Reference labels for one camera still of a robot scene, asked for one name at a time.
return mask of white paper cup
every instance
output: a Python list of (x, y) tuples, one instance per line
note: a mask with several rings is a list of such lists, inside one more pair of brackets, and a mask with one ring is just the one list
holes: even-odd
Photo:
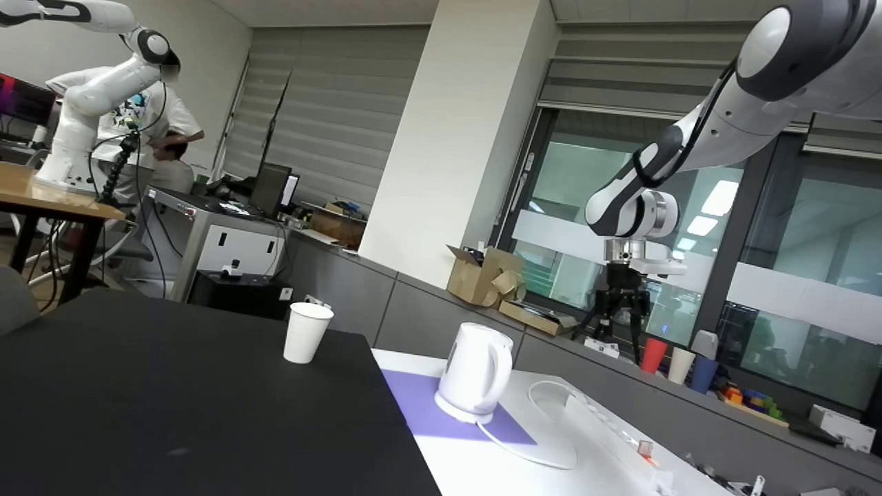
[(304, 302), (293, 304), (280, 357), (293, 365), (309, 365), (331, 321), (334, 321), (331, 307), (304, 304)]
[(690, 369), (693, 369), (693, 362), (695, 362), (693, 351), (675, 349), (672, 358), (670, 358), (668, 380), (670, 383), (683, 383)]

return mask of red object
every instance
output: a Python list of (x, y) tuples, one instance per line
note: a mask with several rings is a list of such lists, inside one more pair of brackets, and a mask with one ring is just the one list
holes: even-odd
[(655, 376), (655, 369), (662, 368), (664, 354), (668, 354), (668, 342), (644, 340), (639, 369), (647, 373), (647, 376)]

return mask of monitor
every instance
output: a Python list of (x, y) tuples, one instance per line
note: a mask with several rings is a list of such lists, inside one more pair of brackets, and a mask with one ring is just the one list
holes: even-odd
[(250, 211), (257, 211), (264, 219), (276, 219), (289, 178), (293, 171), (286, 167), (264, 164), (257, 175), (257, 182), (247, 200)]
[(0, 72), (0, 116), (50, 125), (56, 94)]

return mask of white wall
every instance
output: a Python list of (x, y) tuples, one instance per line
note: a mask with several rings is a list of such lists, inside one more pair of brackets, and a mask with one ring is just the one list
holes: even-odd
[(438, 4), (360, 256), (446, 285), (446, 245), (491, 234), (553, 43), (546, 0)]
[[(128, 0), (128, 7), (140, 26), (165, 33), (183, 58), (184, 70), (170, 89), (188, 102), (207, 135), (190, 147), (188, 164), (207, 169), (250, 48), (250, 29), (212, 0)], [(123, 58), (128, 48), (111, 33), (56, 23), (0, 30), (0, 72), (31, 84)]]

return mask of ceiling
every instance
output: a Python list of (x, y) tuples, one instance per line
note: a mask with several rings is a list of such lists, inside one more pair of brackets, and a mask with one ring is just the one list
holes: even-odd
[(431, 26), (438, 0), (216, 0), (250, 29)]

